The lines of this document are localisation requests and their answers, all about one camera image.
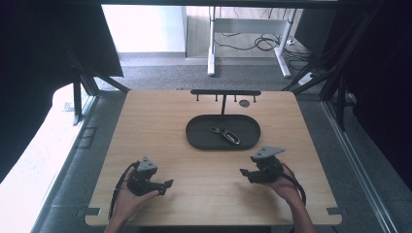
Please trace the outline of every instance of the black oval tray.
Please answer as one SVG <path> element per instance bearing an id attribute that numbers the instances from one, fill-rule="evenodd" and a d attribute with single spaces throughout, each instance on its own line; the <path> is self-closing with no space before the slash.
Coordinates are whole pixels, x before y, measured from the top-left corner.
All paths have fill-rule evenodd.
<path id="1" fill-rule="evenodd" d="M 240 140 L 232 145 L 211 128 L 226 128 Z M 188 142 L 200 150 L 247 150 L 254 147 L 260 138 L 260 127 L 250 116 L 201 115 L 191 119 L 186 127 Z"/>

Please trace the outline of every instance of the forearm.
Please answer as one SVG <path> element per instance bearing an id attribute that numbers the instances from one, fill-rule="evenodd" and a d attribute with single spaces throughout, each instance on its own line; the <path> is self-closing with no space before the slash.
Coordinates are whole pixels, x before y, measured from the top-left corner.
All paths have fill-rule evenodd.
<path id="1" fill-rule="evenodd" d="M 301 199 L 288 201 L 292 211 L 293 225 L 295 233 L 315 233 L 315 226 Z"/>

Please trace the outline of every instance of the black curtain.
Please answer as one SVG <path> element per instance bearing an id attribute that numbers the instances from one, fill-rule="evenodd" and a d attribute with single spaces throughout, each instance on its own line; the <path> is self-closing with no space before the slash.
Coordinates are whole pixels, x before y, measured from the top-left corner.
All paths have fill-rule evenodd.
<path id="1" fill-rule="evenodd" d="M 122 76 L 101 6 L 46 4 L 0 1 L 0 181 L 42 125 L 54 92 L 79 78 L 68 50 L 89 77 Z"/>
<path id="2" fill-rule="evenodd" d="M 385 0 L 347 64 L 360 124 L 412 189 L 412 26 L 407 4 Z"/>

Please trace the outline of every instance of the wooden table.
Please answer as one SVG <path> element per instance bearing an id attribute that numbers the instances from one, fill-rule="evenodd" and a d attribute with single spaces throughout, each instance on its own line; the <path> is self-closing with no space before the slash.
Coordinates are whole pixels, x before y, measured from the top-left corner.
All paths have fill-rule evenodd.
<path id="1" fill-rule="evenodd" d="M 239 101 L 249 100 L 248 108 Z M 284 148 L 277 155 L 290 165 L 307 194 L 307 209 L 315 224 L 339 224 L 326 175 L 294 95 L 263 92 L 253 96 L 227 96 L 226 114 L 253 117 L 260 125 L 257 145 L 250 150 L 206 151 L 193 148 L 186 138 L 187 123 L 199 115 L 218 115 L 222 98 L 196 96 L 184 90 L 132 90 L 128 93 L 112 143 L 89 207 L 99 216 L 86 216 L 89 225 L 107 224 L 113 189 L 124 169 L 147 156 L 157 164 L 152 182 L 174 180 L 165 196 L 146 203 L 129 224 L 277 225 L 291 224 L 289 206 L 271 189 L 251 184 L 239 168 L 255 171 L 251 161 L 262 146 Z"/>

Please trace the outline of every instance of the black controller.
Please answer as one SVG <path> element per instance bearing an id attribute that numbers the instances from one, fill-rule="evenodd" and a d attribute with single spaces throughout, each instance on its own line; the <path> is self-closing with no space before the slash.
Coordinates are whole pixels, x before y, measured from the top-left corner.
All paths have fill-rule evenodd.
<path id="1" fill-rule="evenodd" d="M 137 196 L 142 196 L 148 192 L 158 190 L 158 195 L 164 195 L 167 188 L 172 186 L 173 180 L 164 183 L 152 183 L 151 177 L 157 172 L 157 166 L 150 161 L 148 157 L 144 157 L 138 166 L 133 171 L 127 181 L 127 187 Z"/>
<path id="2" fill-rule="evenodd" d="M 244 177 L 247 177 L 250 183 L 273 183 L 283 174 L 283 166 L 275 154 L 285 151 L 280 148 L 262 147 L 254 156 L 252 161 L 257 164 L 258 171 L 249 172 L 246 169 L 240 169 Z"/>

